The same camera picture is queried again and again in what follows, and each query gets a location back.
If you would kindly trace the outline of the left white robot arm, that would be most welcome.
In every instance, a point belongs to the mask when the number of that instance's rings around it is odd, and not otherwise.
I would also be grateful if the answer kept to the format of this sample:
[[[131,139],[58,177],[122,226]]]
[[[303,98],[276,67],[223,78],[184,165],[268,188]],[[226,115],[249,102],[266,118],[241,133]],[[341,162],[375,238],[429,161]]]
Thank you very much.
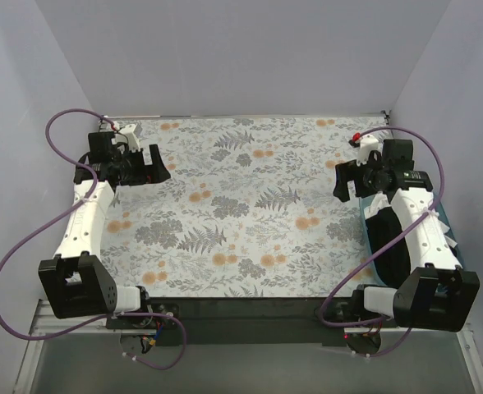
[[[105,218],[119,186],[159,184],[171,175],[159,147],[149,146],[150,163],[136,136],[137,124],[120,131],[88,135],[89,151],[74,175],[71,213],[52,259],[39,264],[39,279],[57,318],[125,313],[135,328],[145,328],[154,317],[138,286],[119,286],[103,266],[100,250]]]

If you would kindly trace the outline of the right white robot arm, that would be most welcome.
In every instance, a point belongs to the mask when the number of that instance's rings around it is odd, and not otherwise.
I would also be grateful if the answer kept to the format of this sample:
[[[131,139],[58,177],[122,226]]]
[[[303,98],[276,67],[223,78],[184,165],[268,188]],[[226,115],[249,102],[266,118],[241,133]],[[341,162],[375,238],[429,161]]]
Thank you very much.
[[[414,168],[411,140],[379,142],[355,135],[356,159],[336,166],[333,194],[350,199],[355,186],[368,250],[379,285],[360,285],[352,295],[352,320],[371,325],[380,315],[405,328],[460,331],[480,288],[448,238],[449,227],[433,208],[433,186]]]

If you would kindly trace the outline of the black t shirt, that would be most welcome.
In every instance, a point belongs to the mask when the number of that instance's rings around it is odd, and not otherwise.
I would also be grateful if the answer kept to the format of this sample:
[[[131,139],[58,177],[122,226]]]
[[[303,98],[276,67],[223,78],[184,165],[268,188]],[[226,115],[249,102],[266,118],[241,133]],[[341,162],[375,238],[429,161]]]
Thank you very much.
[[[382,208],[375,216],[366,219],[366,230],[371,253],[374,254],[402,233],[397,215],[389,208]],[[387,287],[399,288],[409,277],[411,270],[407,243],[401,239],[396,245],[374,259],[375,271]]]

